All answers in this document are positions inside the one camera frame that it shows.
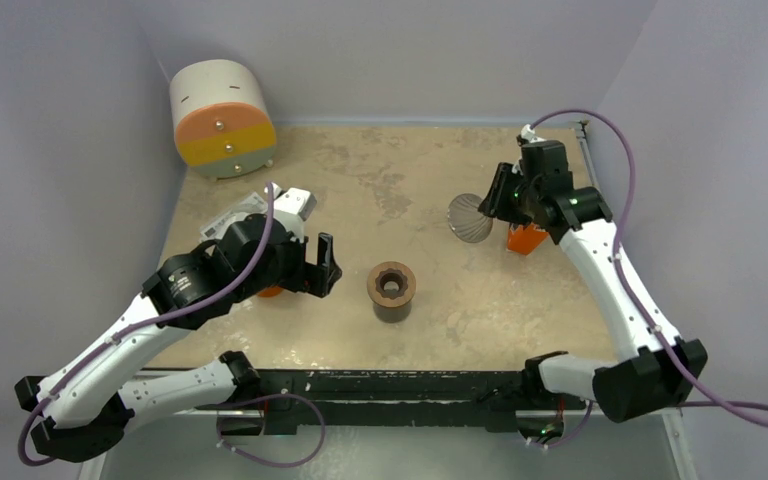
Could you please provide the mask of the orange glass carafe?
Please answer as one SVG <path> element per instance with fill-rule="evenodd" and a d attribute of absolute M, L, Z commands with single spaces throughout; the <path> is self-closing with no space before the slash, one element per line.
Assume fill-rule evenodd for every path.
<path fill-rule="evenodd" d="M 257 296 L 261 298 L 272 298 L 277 295 L 280 295 L 283 291 L 284 289 L 279 286 L 268 287 L 258 292 Z"/>

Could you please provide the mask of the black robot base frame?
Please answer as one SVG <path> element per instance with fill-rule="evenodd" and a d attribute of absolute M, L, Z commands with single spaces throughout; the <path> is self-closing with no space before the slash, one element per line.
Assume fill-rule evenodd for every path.
<path fill-rule="evenodd" d="M 251 410 L 265 435 L 301 427 L 478 427 L 491 433 L 539 435 L 531 414 L 544 412 L 561 433 L 562 408 L 584 401 L 539 392 L 522 371 L 256 369 L 240 351 L 219 361 L 232 373 L 223 410 Z"/>

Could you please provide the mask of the clear plastic filter packet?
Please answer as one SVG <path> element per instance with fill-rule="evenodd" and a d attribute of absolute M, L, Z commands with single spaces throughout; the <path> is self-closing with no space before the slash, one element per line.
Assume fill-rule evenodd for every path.
<path fill-rule="evenodd" d="M 250 214 L 265 214 L 267 202 L 257 193 L 252 192 L 223 210 L 200 229 L 200 240 L 221 239 L 228 226 L 236 221 L 245 219 Z"/>

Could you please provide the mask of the grey glass carafe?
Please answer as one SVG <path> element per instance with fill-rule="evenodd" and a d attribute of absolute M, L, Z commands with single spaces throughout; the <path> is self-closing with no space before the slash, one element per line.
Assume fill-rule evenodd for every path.
<path fill-rule="evenodd" d="M 412 303 L 408 302 L 397 307 L 373 304 L 375 316 L 385 323 L 399 323 L 404 321 L 411 313 Z"/>

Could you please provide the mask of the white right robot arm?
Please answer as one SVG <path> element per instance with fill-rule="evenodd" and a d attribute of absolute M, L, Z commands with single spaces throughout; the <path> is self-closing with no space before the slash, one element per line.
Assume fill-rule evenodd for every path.
<path fill-rule="evenodd" d="M 572 261 L 608 327 L 616 363 L 546 354 L 527 361 L 524 399 L 544 407 L 559 394 L 595 402 L 620 423 L 684 402 L 708 361 L 699 340 L 686 341 L 666 319 L 632 266 L 621 263 L 618 228 L 601 193 L 577 188 L 565 146 L 520 138 L 521 158 L 498 165 L 477 210 L 507 223 L 531 221 Z"/>

